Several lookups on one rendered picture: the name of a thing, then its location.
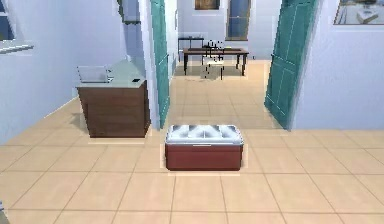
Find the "red ottoman with white cushion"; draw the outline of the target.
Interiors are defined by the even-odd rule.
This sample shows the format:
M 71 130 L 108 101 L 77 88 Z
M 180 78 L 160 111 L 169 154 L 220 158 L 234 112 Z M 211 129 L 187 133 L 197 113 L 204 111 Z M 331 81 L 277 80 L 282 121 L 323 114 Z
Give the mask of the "red ottoman with white cushion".
M 165 138 L 171 171 L 239 171 L 244 140 L 235 125 L 171 125 Z

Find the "teal room door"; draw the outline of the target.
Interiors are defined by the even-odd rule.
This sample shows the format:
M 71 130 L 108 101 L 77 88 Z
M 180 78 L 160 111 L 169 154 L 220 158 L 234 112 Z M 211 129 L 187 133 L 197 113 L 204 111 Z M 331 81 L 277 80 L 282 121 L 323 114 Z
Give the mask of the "teal room door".
M 165 1 L 150 0 L 150 2 L 158 91 L 159 124 L 160 127 L 163 128 L 170 104 Z
M 282 0 L 264 105 L 283 129 L 290 129 L 316 1 Z

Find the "dark brown dining table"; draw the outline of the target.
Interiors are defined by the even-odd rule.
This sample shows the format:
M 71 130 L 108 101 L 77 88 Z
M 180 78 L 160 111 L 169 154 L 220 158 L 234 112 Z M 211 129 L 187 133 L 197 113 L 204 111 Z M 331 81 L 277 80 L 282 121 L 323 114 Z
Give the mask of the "dark brown dining table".
M 241 75 L 245 75 L 245 67 L 247 63 L 247 56 L 249 52 L 242 48 L 224 48 L 224 49 L 215 49 L 215 48 L 184 48 L 183 49 L 183 69 L 186 74 L 188 57 L 191 55 L 198 56 L 207 56 L 207 55 L 219 55 L 219 56 L 236 56 L 236 66 L 239 66 L 239 62 L 242 61 Z

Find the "black side table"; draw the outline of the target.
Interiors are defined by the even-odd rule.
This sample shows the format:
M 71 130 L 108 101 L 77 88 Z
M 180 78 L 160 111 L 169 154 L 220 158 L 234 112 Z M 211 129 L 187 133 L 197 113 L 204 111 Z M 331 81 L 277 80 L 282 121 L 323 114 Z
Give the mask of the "black side table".
M 178 61 L 181 61 L 181 53 L 183 52 L 183 49 L 180 46 L 181 41 L 188 41 L 189 42 L 189 48 L 192 47 L 192 42 L 193 41 L 200 41 L 201 42 L 201 48 L 204 45 L 204 37 L 194 37 L 194 36 L 181 36 L 178 37 L 177 41 L 177 50 L 178 50 Z

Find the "brown cabinet with pale top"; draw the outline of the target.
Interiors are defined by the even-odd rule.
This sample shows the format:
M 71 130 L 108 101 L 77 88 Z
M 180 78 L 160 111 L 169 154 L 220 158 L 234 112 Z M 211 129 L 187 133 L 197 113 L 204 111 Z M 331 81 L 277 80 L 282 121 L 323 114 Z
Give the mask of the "brown cabinet with pale top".
M 108 83 L 77 86 L 90 137 L 144 138 L 151 124 L 145 76 L 126 59 L 104 67 Z

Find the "white laptop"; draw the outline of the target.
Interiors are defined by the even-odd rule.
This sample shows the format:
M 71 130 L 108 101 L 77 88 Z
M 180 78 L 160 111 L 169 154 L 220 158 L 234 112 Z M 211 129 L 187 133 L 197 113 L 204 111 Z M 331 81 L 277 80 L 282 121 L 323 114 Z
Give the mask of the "white laptop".
M 108 83 L 108 73 L 104 66 L 78 66 L 82 83 Z

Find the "window with white sill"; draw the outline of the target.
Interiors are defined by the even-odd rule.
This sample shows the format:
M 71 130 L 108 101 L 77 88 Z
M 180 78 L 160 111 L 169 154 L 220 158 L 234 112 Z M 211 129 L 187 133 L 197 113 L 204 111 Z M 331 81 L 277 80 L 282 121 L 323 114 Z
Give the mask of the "window with white sill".
M 11 0 L 0 0 L 0 55 L 33 48 L 24 37 Z

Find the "window with brown frame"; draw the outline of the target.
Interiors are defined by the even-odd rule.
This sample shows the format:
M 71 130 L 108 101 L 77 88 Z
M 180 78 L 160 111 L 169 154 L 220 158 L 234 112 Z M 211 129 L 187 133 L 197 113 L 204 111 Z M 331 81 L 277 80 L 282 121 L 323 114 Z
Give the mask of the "window with brown frame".
M 229 0 L 227 14 L 227 41 L 246 41 L 251 0 Z

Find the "dark framed wall picture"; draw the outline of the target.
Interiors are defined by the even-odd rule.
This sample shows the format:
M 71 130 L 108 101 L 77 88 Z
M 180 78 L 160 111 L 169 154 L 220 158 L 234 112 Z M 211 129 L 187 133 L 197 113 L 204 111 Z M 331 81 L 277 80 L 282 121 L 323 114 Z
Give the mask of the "dark framed wall picture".
M 220 0 L 195 0 L 196 10 L 218 10 Z

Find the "brown framed wall picture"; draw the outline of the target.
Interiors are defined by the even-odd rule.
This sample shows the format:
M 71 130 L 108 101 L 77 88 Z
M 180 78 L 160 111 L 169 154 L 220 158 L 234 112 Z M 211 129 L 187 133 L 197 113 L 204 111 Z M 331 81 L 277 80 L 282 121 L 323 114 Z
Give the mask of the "brown framed wall picture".
M 384 0 L 340 0 L 335 25 L 384 25 Z

